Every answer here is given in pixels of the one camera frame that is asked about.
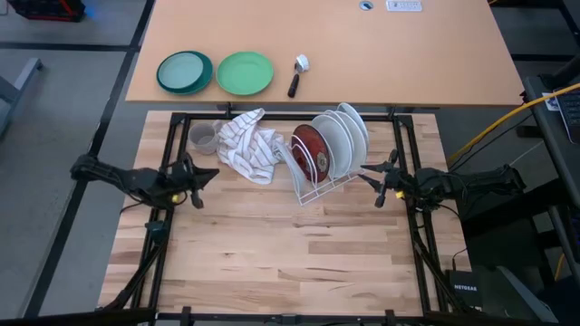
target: dark red plate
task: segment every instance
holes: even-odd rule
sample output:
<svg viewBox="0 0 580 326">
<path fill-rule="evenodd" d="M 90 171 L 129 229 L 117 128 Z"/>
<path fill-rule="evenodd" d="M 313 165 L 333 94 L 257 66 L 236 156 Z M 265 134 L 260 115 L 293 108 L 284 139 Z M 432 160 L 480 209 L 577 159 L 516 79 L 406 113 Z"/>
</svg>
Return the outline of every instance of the dark red plate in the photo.
<svg viewBox="0 0 580 326">
<path fill-rule="evenodd" d="M 316 169 L 318 180 L 311 180 L 310 164 L 307 163 L 308 158 L 302 150 L 295 148 L 295 145 L 302 147 L 300 141 L 295 137 L 292 137 L 291 141 L 293 147 L 292 156 L 308 180 L 316 181 L 316 183 L 321 182 L 328 175 L 328 168 L 330 166 L 330 155 L 328 154 L 328 148 L 326 147 L 323 136 L 314 127 L 305 124 L 296 127 L 294 135 L 304 143 L 306 146 L 305 150 L 310 153 L 314 161 L 314 168 Z"/>
</svg>

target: small cup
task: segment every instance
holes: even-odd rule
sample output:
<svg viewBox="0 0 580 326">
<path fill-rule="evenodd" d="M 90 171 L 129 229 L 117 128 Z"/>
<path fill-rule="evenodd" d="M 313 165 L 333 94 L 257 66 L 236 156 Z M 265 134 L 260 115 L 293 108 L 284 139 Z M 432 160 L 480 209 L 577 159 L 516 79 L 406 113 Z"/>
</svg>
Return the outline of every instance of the small cup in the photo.
<svg viewBox="0 0 580 326">
<path fill-rule="evenodd" d="M 199 153 L 203 155 L 213 154 L 218 149 L 218 132 L 221 126 L 220 120 L 215 120 L 212 124 L 196 123 L 189 129 L 188 139 Z"/>
</svg>

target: white sticker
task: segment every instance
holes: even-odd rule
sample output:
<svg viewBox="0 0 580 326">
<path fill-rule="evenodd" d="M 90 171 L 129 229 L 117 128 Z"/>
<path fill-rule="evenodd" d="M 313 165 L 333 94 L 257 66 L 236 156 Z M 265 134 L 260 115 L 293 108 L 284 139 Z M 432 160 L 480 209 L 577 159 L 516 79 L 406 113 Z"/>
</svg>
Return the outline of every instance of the white sticker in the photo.
<svg viewBox="0 0 580 326">
<path fill-rule="evenodd" d="M 423 6 L 421 1 L 387 0 L 387 10 L 393 12 L 420 12 L 423 11 Z"/>
<path fill-rule="evenodd" d="M 547 96 L 547 95 L 552 95 L 552 93 L 542 93 L 542 96 Z M 552 111 L 560 111 L 560 104 L 558 103 L 558 99 L 557 98 L 551 98 L 551 99 L 547 99 L 545 100 L 546 106 L 548 110 L 552 110 Z"/>
</svg>

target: tan table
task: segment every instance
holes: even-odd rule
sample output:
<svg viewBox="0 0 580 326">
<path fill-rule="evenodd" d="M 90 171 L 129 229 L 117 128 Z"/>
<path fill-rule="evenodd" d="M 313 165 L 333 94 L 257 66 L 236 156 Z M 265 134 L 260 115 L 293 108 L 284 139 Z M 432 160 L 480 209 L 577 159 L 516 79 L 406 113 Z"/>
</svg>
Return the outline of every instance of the tan table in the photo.
<svg viewBox="0 0 580 326">
<path fill-rule="evenodd" d="M 260 102 L 407 106 L 515 106 L 523 86 L 485 1 L 424 0 L 421 13 L 393 13 L 384 0 L 158 1 L 127 101 Z M 155 74 L 172 53 L 196 50 L 215 70 L 238 51 L 264 54 L 274 79 L 240 97 L 214 80 L 199 94 L 175 96 Z M 296 97 L 286 96 L 295 57 L 312 66 Z"/>
<path fill-rule="evenodd" d="M 170 115 L 149 113 L 135 168 L 159 167 Z M 435 117 L 420 114 L 413 119 L 422 165 L 445 169 Z M 275 128 L 288 139 L 300 123 L 304 122 L 260 125 Z M 178 128 L 170 161 L 177 152 Z M 371 141 L 367 161 L 382 162 L 395 148 L 392 124 L 367 122 L 367 128 Z M 409 154 L 405 136 L 403 141 Z M 389 193 L 383 208 L 375 208 L 375 194 L 357 178 L 299 206 L 284 164 L 276 165 L 271 185 L 259 186 L 219 163 L 215 155 L 199 155 L 189 144 L 187 152 L 197 166 L 220 168 L 220 173 L 200 193 L 205 208 L 197 210 L 189 201 L 176 208 L 160 312 L 191 306 L 197 313 L 381 316 L 385 309 L 394 309 L 397 316 L 422 315 L 407 213 L 394 193 Z M 411 167 L 410 156 L 407 161 Z M 455 207 L 452 202 L 445 205 Z M 145 206 L 121 215 L 100 305 L 110 302 L 137 270 L 149 215 Z M 450 211 L 435 211 L 433 224 L 444 270 L 466 245 L 460 222 Z M 467 252 L 456 261 L 459 269 L 469 269 Z M 425 270 L 431 308 L 437 309 L 434 282 Z M 141 305 L 149 301 L 151 275 Z"/>
</svg>

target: gray floor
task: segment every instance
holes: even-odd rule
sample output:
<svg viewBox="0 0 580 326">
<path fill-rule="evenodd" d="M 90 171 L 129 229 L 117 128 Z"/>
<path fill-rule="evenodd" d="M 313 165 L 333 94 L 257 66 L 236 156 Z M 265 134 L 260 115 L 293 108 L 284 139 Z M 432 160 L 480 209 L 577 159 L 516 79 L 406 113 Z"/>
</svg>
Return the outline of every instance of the gray floor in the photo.
<svg viewBox="0 0 580 326">
<path fill-rule="evenodd" d="M 0 43 L 129 44 L 145 0 L 85 0 L 84 3 L 88 6 L 88 17 L 74 25 L 31 22 L 10 11 L 8 16 L 0 16 Z M 580 17 L 580 6 L 574 5 L 573 13 Z M 495 8 L 493 13 L 512 53 L 574 54 L 578 50 L 563 19 L 553 10 Z M 88 148 L 123 59 L 123 53 L 0 50 L 0 75 L 13 81 L 27 58 L 34 56 L 43 60 L 46 69 L 34 77 L 10 129 L 0 142 L 0 190 L 3 194 L 0 201 L 0 257 L 3 262 L 0 265 L 3 303 L 0 319 L 22 314 L 73 186 L 68 169 Z M 517 62 L 522 76 L 553 72 L 560 65 L 557 62 Z M 128 104 L 123 100 L 127 82 L 100 153 L 102 160 L 120 167 L 128 168 L 133 163 L 148 110 L 213 108 Z M 437 120 L 446 154 L 459 149 L 507 111 L 488 108 L 438 110 Z M 519 119 L 515 117 L 498 131 Z M 508 133 L 461 171 L 510 163 L 537 142 L 518 139 L 515 133 Z M 516 167 L 531 187 L 555 175 L 543 145 L 520 159 Z M 42 314 L 94 309 L 122 200 L 123 196 L 111 191 L 110 187 L 100 183 L 89 185 Z M 542 225 L 546 221 L 539 218 L 538 223 Z M 514 254 L 525 250 L 525 246 L 521 246 L 523 248 L 513 248 Z M 554 251 L 550 256 L 558 255 L 559 252 Z M 528 280 L 532 287 L 536 284 L 533 276 Z"/>
</svg>

